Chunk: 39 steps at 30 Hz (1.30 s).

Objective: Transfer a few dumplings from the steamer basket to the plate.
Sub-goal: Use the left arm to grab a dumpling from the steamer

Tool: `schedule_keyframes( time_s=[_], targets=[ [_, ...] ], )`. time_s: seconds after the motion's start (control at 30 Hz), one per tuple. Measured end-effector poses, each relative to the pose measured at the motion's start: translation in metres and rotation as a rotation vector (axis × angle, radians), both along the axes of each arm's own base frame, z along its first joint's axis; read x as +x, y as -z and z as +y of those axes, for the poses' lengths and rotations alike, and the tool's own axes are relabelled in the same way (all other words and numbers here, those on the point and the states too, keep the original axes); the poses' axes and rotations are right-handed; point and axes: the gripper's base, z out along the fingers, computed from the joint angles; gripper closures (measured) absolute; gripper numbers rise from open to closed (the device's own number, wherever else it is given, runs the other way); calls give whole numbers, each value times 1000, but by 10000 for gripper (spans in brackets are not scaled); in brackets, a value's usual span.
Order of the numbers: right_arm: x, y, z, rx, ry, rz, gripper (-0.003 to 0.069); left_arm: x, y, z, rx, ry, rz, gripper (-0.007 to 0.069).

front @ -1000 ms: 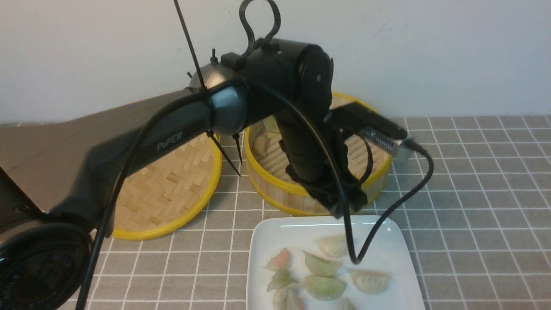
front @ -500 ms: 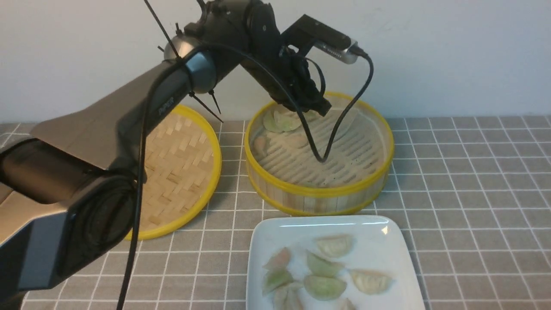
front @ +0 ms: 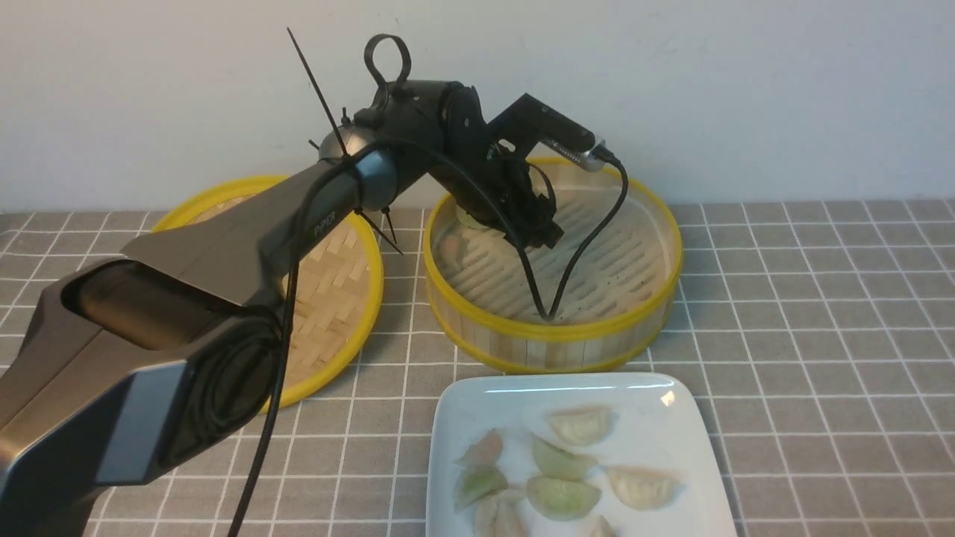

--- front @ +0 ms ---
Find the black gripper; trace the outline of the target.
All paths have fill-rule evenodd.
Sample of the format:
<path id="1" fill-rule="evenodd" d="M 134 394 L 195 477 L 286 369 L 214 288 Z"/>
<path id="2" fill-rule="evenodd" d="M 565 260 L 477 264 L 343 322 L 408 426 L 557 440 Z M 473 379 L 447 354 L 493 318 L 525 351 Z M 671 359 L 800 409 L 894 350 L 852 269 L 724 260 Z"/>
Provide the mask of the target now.
<path id="1" fill-rule="evenodd" d="M 520 248 L 553 248 L 563 237 L 555 222 L 556 195 L 549 180 L 538 193 L 526 160 L 539 137 L 519 137 L 508 148 L 507 137 L 488 146 L 465 143 L 430 153 L 430 174 L 458 207 L 484 227 L 501 231 Z"/>

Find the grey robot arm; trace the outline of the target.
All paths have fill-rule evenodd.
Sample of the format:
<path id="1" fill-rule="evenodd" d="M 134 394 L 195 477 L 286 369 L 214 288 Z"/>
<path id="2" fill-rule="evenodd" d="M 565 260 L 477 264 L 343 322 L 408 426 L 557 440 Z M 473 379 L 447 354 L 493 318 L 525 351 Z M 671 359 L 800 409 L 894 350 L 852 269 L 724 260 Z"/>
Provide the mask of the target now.
<path id="1" fill-rule="evenodd" d="M 313 166 L 47 286 L 2 377 L 2 534 L 81 536 L 107 487 L 153 482 L 277 401 L 287 283 L 349 214 L 430 175 L 515 245 L 553 245 L 516 167 L 566 126 L 531 95 L 485 122 L 471 87 L 382 83 Z"/>

